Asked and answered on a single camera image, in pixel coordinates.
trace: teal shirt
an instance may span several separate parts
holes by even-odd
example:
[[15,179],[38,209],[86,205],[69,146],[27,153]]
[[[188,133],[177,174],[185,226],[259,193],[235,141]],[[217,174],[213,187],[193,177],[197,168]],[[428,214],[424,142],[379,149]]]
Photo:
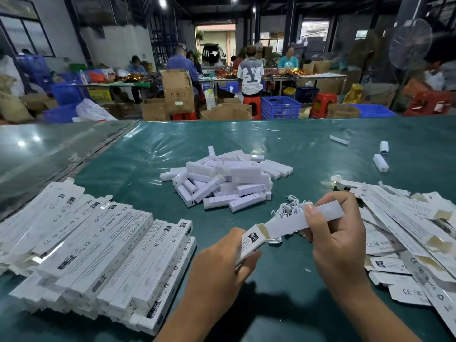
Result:
[[293,68],[298,68],[298,66],[299,66],[299,62],[298,62],[298,59],[296,57],[291,57],[288,60],[288,57],[284,56],[279,61],[279,68],[290,68],[290,69],[293,69]]

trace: hand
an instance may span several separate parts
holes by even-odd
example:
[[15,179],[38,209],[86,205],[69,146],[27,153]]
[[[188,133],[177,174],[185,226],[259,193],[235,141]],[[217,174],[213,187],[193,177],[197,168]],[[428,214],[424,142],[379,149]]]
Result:
[[312,204],[305,206],[305,218],[310,228],[303,230],[305,238],[314,244],[313,257],[318,273],[335,300],[346,299],[370,290],[364,271],[366,257],[366,229],[362,223],[358,203],[353,194],[331,192],[316,206],[339,201],[344,216],[326,222]]
[[237,249],[245,230],[233,228],[215,245],[202,250],[193,260],[184,297],[190,314],[200,314],[211,327],[233,305],[261,256],[257,251],[235,270]]

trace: red shirt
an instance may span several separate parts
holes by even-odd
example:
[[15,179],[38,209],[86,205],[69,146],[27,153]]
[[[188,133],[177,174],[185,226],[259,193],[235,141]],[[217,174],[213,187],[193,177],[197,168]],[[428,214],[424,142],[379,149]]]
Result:
[[236,60],[234,60],[233,62],[233,69],[234,70],[237,70],[239,68],[239,64],[244,61],[244,59],[241,59],[240,57],[238,57]]

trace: ceiling light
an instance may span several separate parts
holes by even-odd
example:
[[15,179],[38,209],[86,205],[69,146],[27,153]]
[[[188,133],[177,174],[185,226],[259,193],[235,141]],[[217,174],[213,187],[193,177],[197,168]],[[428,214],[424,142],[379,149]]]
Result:
[[160,4],[160,7],[166,8],[166,0],[158,0],[158,3]]

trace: person's left hand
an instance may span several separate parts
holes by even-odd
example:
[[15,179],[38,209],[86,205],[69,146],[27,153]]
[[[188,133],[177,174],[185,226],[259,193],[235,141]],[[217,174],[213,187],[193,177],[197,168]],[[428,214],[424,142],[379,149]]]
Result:
[[243,229],[233,228],[195,256],[181,301],[191,309],[189,314],[202,315],[200,318],[214,325],[233,305],[261,256],[261,252],[255,252],[235,270],[237,249],[244,233]]

